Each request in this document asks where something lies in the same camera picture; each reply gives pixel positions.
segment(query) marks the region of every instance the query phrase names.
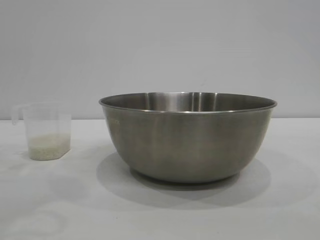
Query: white backdrop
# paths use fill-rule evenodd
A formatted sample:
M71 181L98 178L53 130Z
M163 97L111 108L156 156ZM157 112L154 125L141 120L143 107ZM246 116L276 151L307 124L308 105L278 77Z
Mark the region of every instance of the white backdrop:
M62 100L204 91L272 98L320 117L319 0L0 0L0 119Z

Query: measuring cup handle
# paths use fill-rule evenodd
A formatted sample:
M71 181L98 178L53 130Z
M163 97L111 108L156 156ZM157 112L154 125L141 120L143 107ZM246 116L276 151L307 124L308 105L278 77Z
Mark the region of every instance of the measuring cup handle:
M27 107L27 104L16 105L11 109L11 120L13 125L17 125L22 115L22 109Z

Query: stainless steel bowl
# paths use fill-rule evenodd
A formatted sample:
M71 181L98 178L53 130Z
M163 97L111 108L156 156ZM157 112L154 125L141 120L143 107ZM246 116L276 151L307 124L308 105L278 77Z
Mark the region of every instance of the stainless steel bowl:
M240 172L265 137L274 100L227 93L151 92L102 98L113 144L152 178L203 183Z

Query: clear plastic cup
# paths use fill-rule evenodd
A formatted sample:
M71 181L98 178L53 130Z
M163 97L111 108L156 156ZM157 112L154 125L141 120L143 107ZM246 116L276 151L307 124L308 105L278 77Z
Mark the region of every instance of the clear plastic cup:
M61 102L38 102L13 107L12 124L23 115L29 157L59 159L70 150L71 114Z

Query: white table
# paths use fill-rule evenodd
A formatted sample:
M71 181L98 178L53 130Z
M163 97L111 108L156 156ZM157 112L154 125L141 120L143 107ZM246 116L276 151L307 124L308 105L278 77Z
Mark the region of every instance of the white table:
M28 159L0 122L1 240L319 240L320 119L272 119L239 176L170 186L129 170L104 120L73 120L72 149Z

